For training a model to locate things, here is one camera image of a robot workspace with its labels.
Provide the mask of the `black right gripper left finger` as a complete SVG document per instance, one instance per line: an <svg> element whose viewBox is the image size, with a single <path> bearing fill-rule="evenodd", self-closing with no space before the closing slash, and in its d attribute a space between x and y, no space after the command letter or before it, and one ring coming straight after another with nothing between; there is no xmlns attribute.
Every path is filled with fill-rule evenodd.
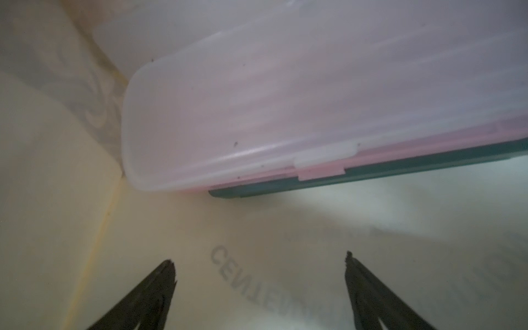
<svg viewBox="0 0 528 330"><path fill-rule="evenodd" d="M163 330L176 285L175 264L167 259L89 330Z"/></svg>

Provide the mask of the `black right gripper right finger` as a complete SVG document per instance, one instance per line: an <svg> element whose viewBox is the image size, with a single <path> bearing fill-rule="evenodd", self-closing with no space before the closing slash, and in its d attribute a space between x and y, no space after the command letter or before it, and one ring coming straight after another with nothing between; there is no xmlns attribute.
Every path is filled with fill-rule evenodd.
<svg viewBox="0 0 528 330"><path fill-rule="evenodd" d="M435 330L348 251L345 283L356 329Z"/></svg>

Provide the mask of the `pink translucent case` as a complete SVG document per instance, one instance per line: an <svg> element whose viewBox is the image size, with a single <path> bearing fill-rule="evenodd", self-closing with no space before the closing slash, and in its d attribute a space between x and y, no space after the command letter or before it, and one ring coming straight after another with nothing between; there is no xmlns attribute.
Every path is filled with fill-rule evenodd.
<svg viewBox="0 0 528 330"><path fill-rule="evenodd" d="M403 125L275 116L252 129L209 129L202 137L200 159L208 166L182 180L179 190L210 191L292 177L307 181L364 165L527 139L527 115Z"/></svg>

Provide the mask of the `cream canvas tote bag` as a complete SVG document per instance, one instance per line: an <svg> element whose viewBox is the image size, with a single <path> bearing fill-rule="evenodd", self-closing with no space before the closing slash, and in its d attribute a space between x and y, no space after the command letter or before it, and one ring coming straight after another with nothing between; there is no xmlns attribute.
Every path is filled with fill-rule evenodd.
<svg viewBox="0 0 528 330"><path fill-rule="evenodd" d="M86 329L167 259L167 329L353 329L347 251L438 329L527 328L527 158L141 192L118 160L124 91L72 8L1 2L2 329Z"/></svg>

